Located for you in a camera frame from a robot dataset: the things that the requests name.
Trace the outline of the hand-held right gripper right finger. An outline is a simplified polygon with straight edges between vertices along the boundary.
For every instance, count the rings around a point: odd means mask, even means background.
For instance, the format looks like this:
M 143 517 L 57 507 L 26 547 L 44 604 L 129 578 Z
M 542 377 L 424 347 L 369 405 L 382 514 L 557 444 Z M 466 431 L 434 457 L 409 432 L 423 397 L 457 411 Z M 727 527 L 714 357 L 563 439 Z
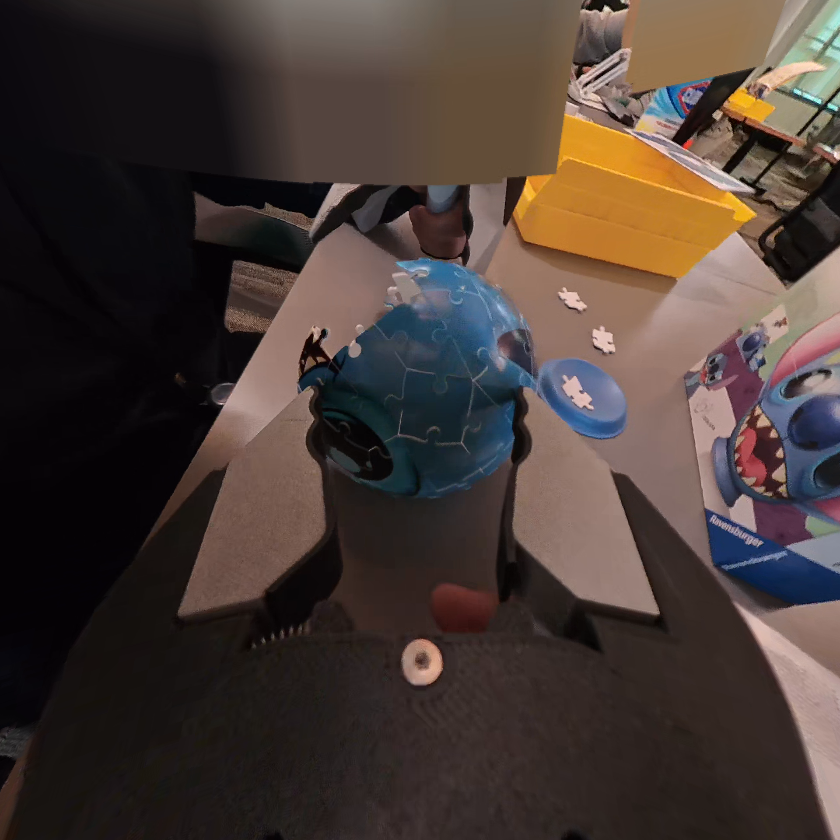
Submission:
M 660 611 L 607 463 L 529 388 L 516 397 L 497 577 L 539 627 Z

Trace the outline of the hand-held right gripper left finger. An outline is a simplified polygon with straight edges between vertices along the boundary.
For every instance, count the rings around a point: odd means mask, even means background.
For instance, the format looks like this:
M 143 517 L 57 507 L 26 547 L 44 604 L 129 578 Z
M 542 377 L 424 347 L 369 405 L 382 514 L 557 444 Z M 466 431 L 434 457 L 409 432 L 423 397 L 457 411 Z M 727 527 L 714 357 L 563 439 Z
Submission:
M 178 617 L 306 621 L 342 570 L 320 394 L 307 388 L 228 464 Z

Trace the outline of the blue round ball stand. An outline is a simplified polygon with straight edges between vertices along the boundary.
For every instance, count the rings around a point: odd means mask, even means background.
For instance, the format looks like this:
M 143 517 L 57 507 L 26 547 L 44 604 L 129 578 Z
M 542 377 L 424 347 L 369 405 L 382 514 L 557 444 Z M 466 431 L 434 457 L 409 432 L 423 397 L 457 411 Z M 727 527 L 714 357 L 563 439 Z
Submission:
M 561 375 L 577 376 L 593 400 L 594 411 L 574 407 L 563 394 Z M 619 384 L 602 368 L 577 358 L 547 360 L 539 367 L 537 393 L 575 432 L 588 438 L 609 439 L 627 425 L 627 399 Z

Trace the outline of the blue puzzle ball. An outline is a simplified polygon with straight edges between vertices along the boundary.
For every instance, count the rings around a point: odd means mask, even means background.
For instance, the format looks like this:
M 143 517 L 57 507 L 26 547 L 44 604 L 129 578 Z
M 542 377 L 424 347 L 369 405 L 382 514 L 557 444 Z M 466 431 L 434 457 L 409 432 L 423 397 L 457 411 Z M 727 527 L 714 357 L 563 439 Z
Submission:
M 384 305 L 335 355 L 317 327 L 301 350 L 297 388 L 318 393 L 324 453 L 392 497 L 467 490 L 511 456 L 518 394 L 536 386 L 530 327 L 457 262 L 397 262 Z

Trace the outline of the colourful cartoon puzzle box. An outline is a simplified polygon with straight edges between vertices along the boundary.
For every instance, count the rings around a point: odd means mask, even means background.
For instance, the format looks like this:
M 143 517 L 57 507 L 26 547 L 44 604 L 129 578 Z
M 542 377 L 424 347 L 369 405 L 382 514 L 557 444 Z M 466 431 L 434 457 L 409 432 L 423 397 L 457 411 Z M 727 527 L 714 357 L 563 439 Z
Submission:
M 788 290 L 684 383 L 713 565 L 791 605 L 838 601 L 838 294 Z

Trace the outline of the person's left hand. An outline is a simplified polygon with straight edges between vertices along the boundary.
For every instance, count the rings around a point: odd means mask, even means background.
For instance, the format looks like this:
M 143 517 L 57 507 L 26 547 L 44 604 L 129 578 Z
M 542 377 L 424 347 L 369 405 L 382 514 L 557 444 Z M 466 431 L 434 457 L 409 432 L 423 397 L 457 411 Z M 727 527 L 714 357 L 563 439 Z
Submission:
M 441 261 L 463 261 L 468 235 L 461 203 L 441 213 L 432 213 L 425 206 L 415 205 L 408 216 L 423 253 Z

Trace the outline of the person's right hand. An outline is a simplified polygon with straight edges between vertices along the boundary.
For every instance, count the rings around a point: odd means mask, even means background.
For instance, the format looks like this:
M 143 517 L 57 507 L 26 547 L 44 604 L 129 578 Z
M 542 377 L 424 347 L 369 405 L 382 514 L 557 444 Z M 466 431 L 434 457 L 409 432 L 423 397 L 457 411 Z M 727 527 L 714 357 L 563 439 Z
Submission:
M 430 595 L 430 612 L 444 634 L 483 634 L 499 606 L 498 595 L 442 583 Z

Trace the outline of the yellow plastic bin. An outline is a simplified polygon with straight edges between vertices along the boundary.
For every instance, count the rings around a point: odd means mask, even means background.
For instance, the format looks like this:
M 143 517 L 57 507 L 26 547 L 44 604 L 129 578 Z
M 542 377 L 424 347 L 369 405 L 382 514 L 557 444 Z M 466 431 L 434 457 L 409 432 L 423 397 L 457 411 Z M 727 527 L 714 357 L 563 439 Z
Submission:
M 530 244 L 680 278 L 755 218 L 625 131 L 563 119 L 556 172 L 530 176 L 513 212 Z

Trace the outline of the disinfecting wipes pack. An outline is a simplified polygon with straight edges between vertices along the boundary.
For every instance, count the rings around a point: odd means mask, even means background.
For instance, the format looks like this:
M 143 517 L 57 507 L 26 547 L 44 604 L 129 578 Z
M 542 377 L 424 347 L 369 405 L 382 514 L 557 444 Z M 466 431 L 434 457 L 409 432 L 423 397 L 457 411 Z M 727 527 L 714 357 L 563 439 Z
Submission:
M 657 89 L 636 122 L 634 131 L 673 140 L 711 81 L 711 78 L 706 78 Z

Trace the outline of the white blue instruction leaflet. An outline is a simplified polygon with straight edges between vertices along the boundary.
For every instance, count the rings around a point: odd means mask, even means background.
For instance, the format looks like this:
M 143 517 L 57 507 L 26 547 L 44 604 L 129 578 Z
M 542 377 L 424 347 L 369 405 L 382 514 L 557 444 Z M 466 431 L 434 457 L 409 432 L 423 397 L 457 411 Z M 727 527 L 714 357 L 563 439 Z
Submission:
M 752 186 L 724 172 L 722 169 L 705 161 L 693 152 L 685 150 L 682 146 L 660 134 L 638 131 L 636 129 L 628 129 L 625 133 L 641 141 L 649 148 L 656 150 L 660 155 L 668 158 L 682 169 L 692 172 L 704 182 L 725 193 L 733 195 L 755 194 L 755 189 Z

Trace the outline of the small yellow bin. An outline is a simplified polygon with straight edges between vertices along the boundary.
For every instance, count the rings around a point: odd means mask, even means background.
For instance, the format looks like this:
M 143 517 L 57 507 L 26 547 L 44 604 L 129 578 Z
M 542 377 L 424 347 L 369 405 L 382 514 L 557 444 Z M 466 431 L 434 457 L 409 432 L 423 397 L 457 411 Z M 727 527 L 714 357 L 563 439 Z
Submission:
M 746 88 L 735 90 L 725 102 L 726 109 L 741 119 L 763 123 L 775 110 L 773 104 L 756 98 Z

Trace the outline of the wooden background table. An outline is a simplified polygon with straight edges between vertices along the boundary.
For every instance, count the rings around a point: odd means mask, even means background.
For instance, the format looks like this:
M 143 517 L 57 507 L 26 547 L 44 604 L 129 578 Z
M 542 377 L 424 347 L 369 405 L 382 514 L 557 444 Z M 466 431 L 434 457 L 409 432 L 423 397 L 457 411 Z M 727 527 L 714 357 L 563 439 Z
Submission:
M 827 100 L 818 101 L 809 117 L 802 126 L 794 131 L 785 131 L 768 123 L 769 118 L 764 120 L 753 116 L 748 110 L 733 106 L 729 103 L 721 108 L 721 114 L 726 117 L 731 125 L 742 131 L 743 140 L 736 150 L 726 160 L 722 170 L 730 175 L 736 174 L 739 167 L 750 157 L 753 151 L 760 146 L 770 144 L 770 151 L 774 155 L 763 165 L 763 168 L 751 177 L 743 177 L 743 183 L 757 186 L 761 180 L 772 172 L 773 168 L 791 151 L 803 150 L 807 147 L 807 136 L 811 128 L 815 127 L 823 117 L 838 117 L 838 105 L 835 100 L 838 98 L 838 90 Z

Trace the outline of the black chair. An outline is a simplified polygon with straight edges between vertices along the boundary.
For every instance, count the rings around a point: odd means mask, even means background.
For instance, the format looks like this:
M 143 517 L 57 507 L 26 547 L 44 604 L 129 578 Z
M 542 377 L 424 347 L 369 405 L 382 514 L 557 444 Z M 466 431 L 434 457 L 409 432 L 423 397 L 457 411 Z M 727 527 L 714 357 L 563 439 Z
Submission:
M 803 278 L 838 246 L 838 191 L 814 192 L 759 237 L 763 263 L 786 286 Z

